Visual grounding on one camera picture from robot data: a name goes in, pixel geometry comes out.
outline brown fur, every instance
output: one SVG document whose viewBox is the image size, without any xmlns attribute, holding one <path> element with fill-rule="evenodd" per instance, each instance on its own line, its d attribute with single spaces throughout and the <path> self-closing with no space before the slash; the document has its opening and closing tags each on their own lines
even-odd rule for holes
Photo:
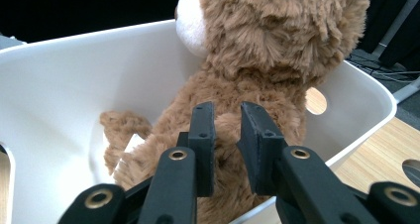
<svg viewBox="0 0 420 224">
<path fill-rule="evenodd" d="M 368 0 L 201 0 L 201 5 L 209 51 L 202 69 L 186 82 L 150 134 L 141 134 L 146 142 L 130 153 L 122 151 L 134 127 L 149 124 L 142 118 L 125 123 L 129 115 L 103 114 L 117 119 L 101 119 L 111 141 L 105 159 L 112 171 L 121 157 L 114 177 L 124 188 L 145 180 L 154 174 L 160 154 L 175 146 L 178 133 L 189 130 L 192 108 L 212 101 L 215 193 L 198 199 L 198 222 L 227 223 L 266 200 L 251 193 L 236 147 L 240 103 L 262 105 L 289 145 L 302 144 L 306 90 L 321 83 L 356 46 Z"/>
</svg>

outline wooden table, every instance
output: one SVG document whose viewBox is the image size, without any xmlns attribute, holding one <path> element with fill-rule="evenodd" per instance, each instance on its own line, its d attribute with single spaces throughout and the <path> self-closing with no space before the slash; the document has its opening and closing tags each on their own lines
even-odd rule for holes
<svg viewBox="0 0 420 224">
<path fill-rule="evenodd" d="M 420 192 L 404 174 L 402 163 L 420 161 L 420 132 L 397 118 L 379 129 L 362 144 L 335 172 L 340 180 L 360 191 L 368 192 L 377 181 L 395 181 Z M 0 223 L 5 223 L 8 166 L 0 157 Z"/>
</svg>

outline teddy bear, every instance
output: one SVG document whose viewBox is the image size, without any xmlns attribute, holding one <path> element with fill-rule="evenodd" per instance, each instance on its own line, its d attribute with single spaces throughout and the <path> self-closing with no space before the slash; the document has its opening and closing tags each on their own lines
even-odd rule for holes
<svg viewBox="0 0 420 224">
<path fill-rule="evenodd" d="M 153 176 L 160 155 L 189 131 L 193 107 L 211 101 L 214 193 L 197 199 L 197 222 L 228 223 L 267 200 L 251 192 L 236 146 L 241 102 L 262 106 L 286 143 L 301 145 L 306 91 L 356 47 L 367 7 L 368 0 L 179 0 L 177 32 L 203 62 L 154 125 L 133 112 L 101 114 L 116 183 L 129 189 Z M 133 134 L 144 140 L 127 149 Z"/>
</svg>

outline teddy bear arm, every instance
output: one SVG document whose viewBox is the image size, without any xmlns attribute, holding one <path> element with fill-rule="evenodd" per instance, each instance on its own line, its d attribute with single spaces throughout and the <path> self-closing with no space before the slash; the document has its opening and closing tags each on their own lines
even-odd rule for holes
<svg viewBox="0 0 420 224">
<path fill-rule="evenodd" d="M 104 112 L 100 115 L 100 123 L 104 126 L 104 135 L 108 140 L 104 160 L 109 174 L 114 171 L 133 134 L 137 133 L 145 138 L 152 129 L 152 125 L 145 117 L 128 111 Z"/>
</svg>

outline brass insert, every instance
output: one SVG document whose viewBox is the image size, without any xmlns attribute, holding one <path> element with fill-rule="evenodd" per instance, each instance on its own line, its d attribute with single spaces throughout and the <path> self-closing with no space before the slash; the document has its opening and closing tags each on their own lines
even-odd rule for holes
<svg viewBox="0 0 420 224">
<path fill-rule="evenodd" d="M 301 149 L 294 149 L 291 151 L 291 154 L 298 159 L 308 159 L 311 157 L 308 152 Z"/>
<path fill-rule="evenodd" d="M 414 197 L 404 189 L 390 186 L 387 187 L 384 192 L 389 199 L 401 205 L 415 206 L 418 204 L 416 197 Z"/>
<path fill-rule="evenodd" d="M 84 201 L 84 205 L 90 209 L 96 209 L 106 205 L 112 199 L 112 191 L 107 188 L 102 188 L 87 196 L 86 200 Z"/>
<path fill-rule="evenodd" d="M 185 151 L 173 151 L 169 154 L 170 159 L 174 161 L 184 160 L 187 156 L 188 153 Z"/>
</svg>

